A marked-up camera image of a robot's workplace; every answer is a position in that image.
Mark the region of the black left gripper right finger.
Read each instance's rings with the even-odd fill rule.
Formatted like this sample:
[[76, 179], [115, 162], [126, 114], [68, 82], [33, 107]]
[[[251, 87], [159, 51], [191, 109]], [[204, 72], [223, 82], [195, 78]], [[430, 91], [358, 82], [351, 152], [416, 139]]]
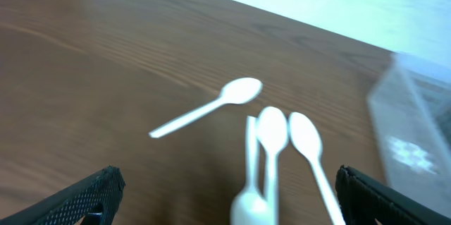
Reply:
[[450, 218], [342, 165], [335, 190], [347, 225], [450, 225]]

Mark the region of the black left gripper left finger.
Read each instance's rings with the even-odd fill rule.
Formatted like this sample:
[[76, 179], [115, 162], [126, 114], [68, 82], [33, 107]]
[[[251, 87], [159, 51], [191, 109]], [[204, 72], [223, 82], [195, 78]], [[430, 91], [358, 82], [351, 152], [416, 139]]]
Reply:
[[111, 225], [125, 181], [118, 167], [108, 166], [71, 186], [3, 218], [3, 225]]

